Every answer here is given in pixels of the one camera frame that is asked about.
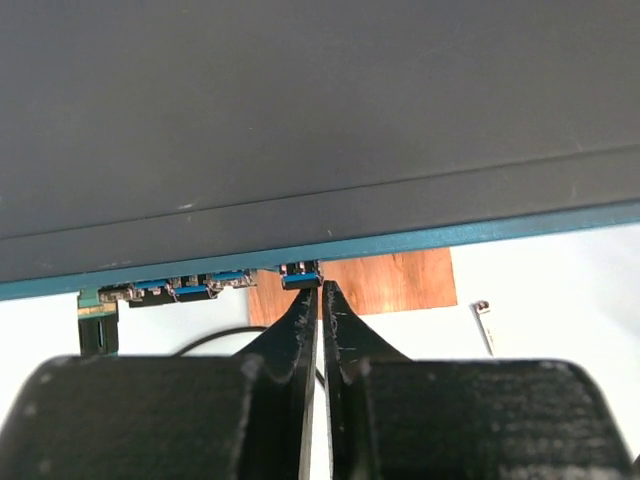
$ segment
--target teal frame edge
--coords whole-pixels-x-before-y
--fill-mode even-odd
[[[194,273],[273,268],[301,260],[339,260],[570,232],[640,222],[640,202],[437,227],[352,240],[286,247],[180,262],[0,283],[0,300],[77,292]]]

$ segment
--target blue edge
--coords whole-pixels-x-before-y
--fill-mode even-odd
[[[640,221],[640,202],[438,227],[415,232],[287,247],[181,262],[1,283],[0,300],[77,292],[83,288],[241,269],[273,269],[303,260],[338,260],[506,240]]]

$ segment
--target black panel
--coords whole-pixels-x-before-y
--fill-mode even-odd
[[[2,2],[0,281],[638,200],[638,18]]]

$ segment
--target black cable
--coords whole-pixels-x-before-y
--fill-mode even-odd
[[[220,332],[210,333],[182,347],[180,350],[178,350],[176,353],[174,353],[171,356],[181,357],[185,353],[188,353],[191,350],[198,348],[200,345],[204,345],[205,343],[209,343],[213,340],[217,340],[218,338],[228,337],[230,335],[237,335],[239,333],[264,332],[266,329],[267,327],[263,327],[261,325],[247,325],[245,327],[230,328],[228,330],[222,330]],[[318,380],[318,382],[320,382],[320,386],[324,389],[325,388],[324,377],[320,373],[320,370],[318,370],[317,368],[316,368],[316,379]]]

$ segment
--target wooden block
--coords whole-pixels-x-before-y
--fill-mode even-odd
[[[358,315],[457,305],[448,248],[323,262],[325,278],[336,280]],[[296,296],[280,277],[258,272],[249,294],[252,325],[271,325]]]

